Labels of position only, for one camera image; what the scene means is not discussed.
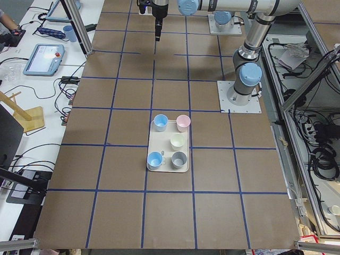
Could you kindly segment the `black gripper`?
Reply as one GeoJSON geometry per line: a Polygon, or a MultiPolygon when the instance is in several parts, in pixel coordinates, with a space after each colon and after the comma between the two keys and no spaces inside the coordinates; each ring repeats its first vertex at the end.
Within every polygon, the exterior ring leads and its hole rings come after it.
{"type": "Polygon", "coordinates": [[[168,14],[168,0],[152,0],[152,15],[155,19],[155,41],[160,41],[163,28],[163,18],[168,14]]]}

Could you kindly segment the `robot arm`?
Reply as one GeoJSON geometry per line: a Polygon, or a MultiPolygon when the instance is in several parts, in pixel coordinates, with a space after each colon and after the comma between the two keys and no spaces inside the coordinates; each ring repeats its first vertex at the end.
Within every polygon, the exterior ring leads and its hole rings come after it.
{"type": "Polygon", "coordinates": [[[233,56],[236,81],[231,88],[229,98],[236,103],[248,101],[253,89],[261,80],[262,70],[256,64],[259,50],[275,18],[294,10],[300,1],[177,1],[182,15],[191,16],[196,11],[244,11],[255,14],[255,19],[247,34],[244,44],[233,56]]]}

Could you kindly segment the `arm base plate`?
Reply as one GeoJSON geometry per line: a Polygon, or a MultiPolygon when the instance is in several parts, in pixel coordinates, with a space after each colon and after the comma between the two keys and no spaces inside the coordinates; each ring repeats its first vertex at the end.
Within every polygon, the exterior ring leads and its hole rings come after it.
{"type": "Polygon", "coordinates": [[[217,81],[220,111],[222,113],[261,114],[256,89],[250,95],[240,95],[234,90],[234,81],[217,81]]]}
{"type": "Polygon", "coordinates": [[[211,35],[226,35],[226,36],[242,35],[239,19],[236,17],[231,17],[228,23],[220,24],[215,20],[214,14],[209,14],[208,21],[211,35]]]}

